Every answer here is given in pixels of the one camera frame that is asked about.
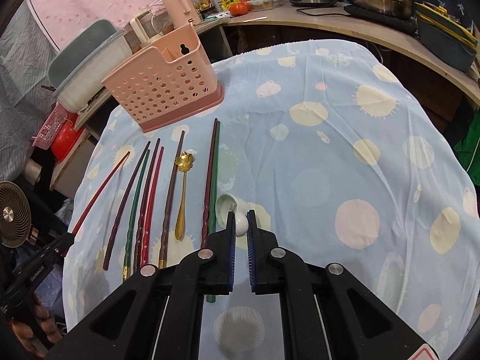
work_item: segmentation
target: warning sticker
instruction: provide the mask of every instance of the warning sticker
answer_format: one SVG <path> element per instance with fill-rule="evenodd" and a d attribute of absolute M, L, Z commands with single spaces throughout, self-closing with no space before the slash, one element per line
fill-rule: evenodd
<path fill-rule="evenodd" d="M 438 360 L 435 352 L 430 348 L 430 345 L 423 344 L 409 360 Z"/>

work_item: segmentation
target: flower-shaped spoon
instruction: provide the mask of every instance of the flower-shaped spoon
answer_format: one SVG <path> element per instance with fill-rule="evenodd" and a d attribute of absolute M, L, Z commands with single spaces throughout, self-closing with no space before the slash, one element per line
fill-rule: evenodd
<path fill-rule="evenodd" d="M 178 210 L 177 224 L 175 225 L 175 238 L 180 240 L 185 233 L 185 192 L 187 189 L 187 172 L 194 165 L 195 158 L 192 154 L 182 151 L 175 159 L 178 171 L 183 173 L 183 188 L 181 192 L 180 208 Z"/>

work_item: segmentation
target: fan grille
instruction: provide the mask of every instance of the fan grille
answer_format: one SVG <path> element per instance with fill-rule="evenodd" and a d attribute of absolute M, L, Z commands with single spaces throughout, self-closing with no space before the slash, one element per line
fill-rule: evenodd
<path fill-rule="evenodd" d="M 30 206 L 23 191 L 10 181 L 0 182 L 0 235 L 9 248 L 22 245 L 30 233 Z"/>

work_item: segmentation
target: metal screw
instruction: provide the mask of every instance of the metal screw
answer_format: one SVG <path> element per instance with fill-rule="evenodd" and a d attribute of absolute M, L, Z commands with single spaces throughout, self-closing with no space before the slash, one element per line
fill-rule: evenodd
<path fill-rule="evenodd" d="M 212 258 L 213 252 L 210 249 L 202 249 L 201 251 L 198 252 L 198 257 L 200 257 L 203 260 L 208 260 Z"/>
<path fill-rule="evenodd" d="M 332 275 L 341 275 L 343 273 L 343 267 L 340 264 L 333 263 L 328 266 L 328 272 Z"/>
<path fill-rule="evenodd" d="M 276 247 L 275 249 L 271 250 L 270 254 L 272 255 L 272 257 L 276 257 L 278 259 L 281 259 L 281 258 L 285 257 L 287 252 L 285 252 L 281 247 Z"/>
<path fill-rule="evenodd" d="M 145 265 L 140 269 L 140 273 L 142 276 L 151 276 L 153 275 L 157 269 L 153 265 Z"/>

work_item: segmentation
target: pink basket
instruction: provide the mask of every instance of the pink basket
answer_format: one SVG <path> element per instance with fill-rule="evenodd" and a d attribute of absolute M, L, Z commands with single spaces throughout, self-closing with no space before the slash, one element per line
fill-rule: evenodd
<path fill-rule="evenodd" d="M 60 103 L 57 103 L 52 113 L 38 132 L 32 146 L 44 150 L 48 149 L 67 120 L 67 117 L 67 110 Z"/>
<path fill-rule="evenodd" d="M 133 55 L 103 84 L 143 132 L 222 102 L 224 91 L 190 24 Z"/>

